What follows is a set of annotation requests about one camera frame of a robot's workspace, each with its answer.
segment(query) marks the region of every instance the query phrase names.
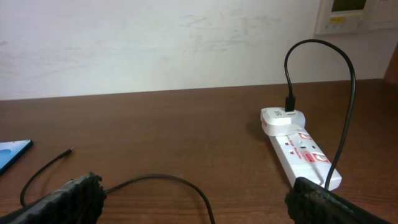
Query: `white charger plug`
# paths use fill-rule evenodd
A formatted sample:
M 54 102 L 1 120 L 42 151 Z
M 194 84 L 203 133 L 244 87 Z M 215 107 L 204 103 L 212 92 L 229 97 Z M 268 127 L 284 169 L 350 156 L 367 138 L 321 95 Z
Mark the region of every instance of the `white charger plug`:
M 291 186 L 297 177 L 305 177 L 324 187 L 331 163 L 304 129 L 304 114 L 297 110 L 285 112 L 284 108 L 264 108 L 261 121 Z M 336 189 L 341 180 L 334 170 L 329 190 Z

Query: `wooden table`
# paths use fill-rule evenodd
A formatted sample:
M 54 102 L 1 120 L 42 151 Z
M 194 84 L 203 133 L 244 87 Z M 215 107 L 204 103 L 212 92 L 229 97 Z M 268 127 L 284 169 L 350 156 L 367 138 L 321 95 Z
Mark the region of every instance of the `wooden table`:
M 333 159 L 350 84 L 294 84 L 306 129 Z M 197 184 L 216 222 L 293 223 L 284 203 L 290 185 L 260 123 L 260 110 L 283 106 L 287 85 L 158 91 L 0 102 L 0 140 L 32 139 L 0 177 L 0 215 L 20 207 L 31 175 L 58 154 L 73 154 L 40 175 L 32 202 L 93 171 L 106 189 L 143 174 L 170 174 Z M 382 80 L 358 81 L 335 191 L 398 222 L 398 90 Z M 144 180 L 106 199 L 99 224 L 209 223 L 197 193 L 170 180 Z

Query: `power socket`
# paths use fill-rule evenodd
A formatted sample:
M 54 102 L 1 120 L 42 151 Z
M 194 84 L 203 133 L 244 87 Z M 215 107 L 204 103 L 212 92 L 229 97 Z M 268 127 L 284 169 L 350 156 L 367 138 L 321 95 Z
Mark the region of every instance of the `power socket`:
M 292 187 L 297 177 L 305 177 L 322 187 L 325 186 L 331 162 L 305 129 L 285 136 L 269 136 L 269 139 Z M 329 190 L 338 188 L 341 180 L 342 177 L 335 170 Z

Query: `power strip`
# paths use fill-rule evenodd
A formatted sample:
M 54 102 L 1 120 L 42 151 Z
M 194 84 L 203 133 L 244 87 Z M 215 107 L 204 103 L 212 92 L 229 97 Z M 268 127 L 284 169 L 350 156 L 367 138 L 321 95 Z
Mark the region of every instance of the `power strip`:
M 297 177 L 305 177 L 325 186 L 331 163 L 305 129 L 286 136 L 269 136 L 269 139 L 292 187 Z M 335 170 L 329 190 L 338 188 L 341 180 L 342 177 Z

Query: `display screen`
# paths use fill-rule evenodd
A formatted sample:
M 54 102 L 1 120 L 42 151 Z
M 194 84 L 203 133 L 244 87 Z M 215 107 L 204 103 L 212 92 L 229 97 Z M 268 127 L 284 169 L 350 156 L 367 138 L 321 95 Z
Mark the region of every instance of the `display screen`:
M 366 0 L 335 0 L 332 12 L 362 10 L 365 7 Z

